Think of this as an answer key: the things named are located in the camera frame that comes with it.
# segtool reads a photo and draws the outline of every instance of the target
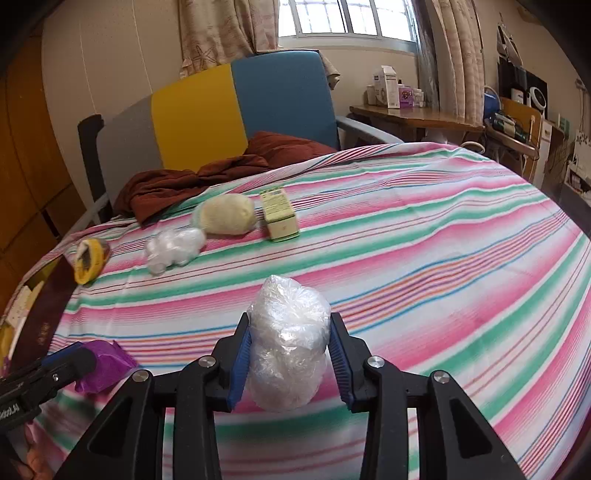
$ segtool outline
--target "yellow tape roll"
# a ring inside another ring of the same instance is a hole
[[[85,285],[99,276],[109,258],[109,245],[96,238],[82,240],[74,262],[74,279]]]

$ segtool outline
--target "patterned curtain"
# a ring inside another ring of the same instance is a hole
[[[476,12],[470,0],[426,0],[437,54],[443,112],[481,125],[484,59]]]
[[[278,0],[179,0],[181,77],[278,48]]]

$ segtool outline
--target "metal screw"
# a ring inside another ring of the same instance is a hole
[[[382,368],[384,366],[384,359],[380,356],[370,356],[368,358],[368,365],[374,368]]]
[[[138,370],[133,375],[131,375],[131,378],[137,383],[145,382],[147,379],[149,379],[149,377],[150,373],[147,370]]]
[[[211,355],[206,355],[197,360],[199,365],[205,368],[213,367],[216,364],[216,359]]]
[[[451,377],[449,376],[449,373],[444,372],[443,370],[437,370],[433,374],[433,378],[435,379],[436,382],[439,382],[439,383],[447,383],[447,382],[449,382],[449,379]]]

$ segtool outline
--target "plastic-wrapped object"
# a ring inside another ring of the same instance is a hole
[[[152,275],[160,275],[171,265],[188,264],[199,255],[205,239],[205,233],[199,228],[160,232],[146,242],[148,270]]]
[[[326,370],[330,304],[291,278],[265,280],[248,309],[252,336],[248,389],[269,411],[306,405]]]

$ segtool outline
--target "chair armrest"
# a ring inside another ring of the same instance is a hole
[[[88,224],[92,221],[92,219],[95,217],[95,215],[98,215],[98,213],[109,203],[109,196],[104,193],[103,195],[101,195],[101,197],[94,202],[94,204],[92,205],[92,207],[90,207],[84,215],[82,215],[74,225],[72,225],[72,228],[70,228],[68,230],[68,233],[66,233],[64,235],[64,238],[67,237],[68,235],[70,235],[71,233],[76,233],[76,232],[80,232],[81,230],[84,230]]]
[[[400,144],[404,143],[398,137],[391,135],[383,130],[378,128],[372,127],[370,125],[363,124],[358,122],[357,120],[353,120],[352,118],[347,118],[345,116],[338,116],[336,118],[336,125],[339,128],[342,128],[346,132],[353,133],[357,135],[359,138],[369,142],[372,145],[379,145],[379,144]]]

